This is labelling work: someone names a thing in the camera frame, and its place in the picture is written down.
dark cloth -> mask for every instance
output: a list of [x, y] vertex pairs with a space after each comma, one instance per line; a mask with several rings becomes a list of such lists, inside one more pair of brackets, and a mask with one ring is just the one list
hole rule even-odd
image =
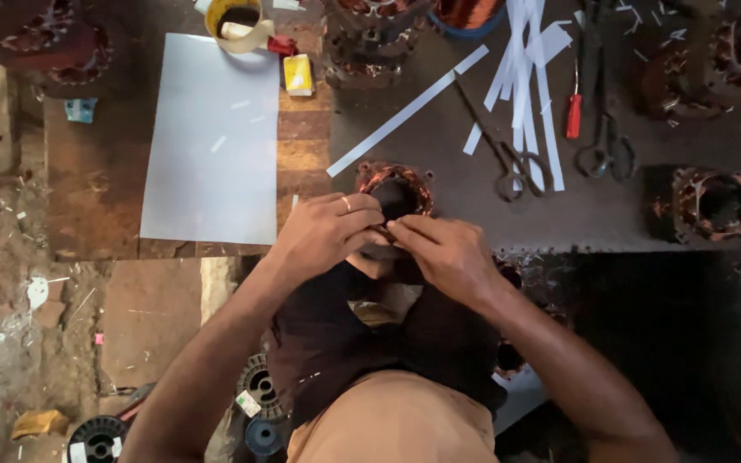
[[268, 370], [294, 429], [359, 377], [401, 369], [468, 395], [491, 413], [506, 391], [491, 379], [499, 332], [425, 283], [401, 325], [372, 330], [347, 305], [373, 280], [342, 262], [300, 286], [273, 317]]

beige shirt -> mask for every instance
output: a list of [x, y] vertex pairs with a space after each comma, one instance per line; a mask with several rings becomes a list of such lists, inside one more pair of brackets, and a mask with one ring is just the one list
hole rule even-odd
[[419, 375], [364, 376], [316, 419], [297, 428], [289, 463], [496, 462], [491, 413], [467, 395]]

man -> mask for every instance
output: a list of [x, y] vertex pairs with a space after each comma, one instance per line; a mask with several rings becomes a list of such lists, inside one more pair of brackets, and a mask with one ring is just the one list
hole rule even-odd
[[289, 461], [496, 461], [491, 413], [505, 397], [490, 375], [500, 333], [582, 430], [592, 462], [677, 460], [631, 384], [501, 277], [477, 226], [389, 222], [427, 283], [400, 327], [367, 329], [346, 304], [362, 277], [344, 260], [386, 244], [368, 229], [384, 221], [369, 195], [300, 202], [159, 381], [122, 462], [201, 461], [249, 346], [268, 327], [268, 368], [295, 427]]

man's left hand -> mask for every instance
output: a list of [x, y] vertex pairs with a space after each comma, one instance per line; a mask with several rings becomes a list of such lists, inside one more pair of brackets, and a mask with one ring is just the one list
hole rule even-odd
[[281, 268], [284, 278], [302, 284], [367, 244], [387, 245], [385, 237], [367, 230], [384, 221], [382, 206], [371, 195], [334, 193], [302, 200], [265, 259]]

man's arm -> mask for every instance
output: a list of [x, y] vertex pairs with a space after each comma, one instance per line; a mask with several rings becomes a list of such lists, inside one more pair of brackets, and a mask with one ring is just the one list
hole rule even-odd
[[497, 327], [588, 438], [597, 462], [673, 462], [674, 447], [630, 382], [587, 342], [553, 321], [497, 271], [482, 229], [406, 216], [389, 222], [428, 282]]
[[385, 221], [379, 202], [343, 196], [294, 207], [268, 255], [170, 364], [131, 427], [122, 461], [202, 461], [250, 349], [283, 301], [365, 244], [387, 243], [365, 230]]

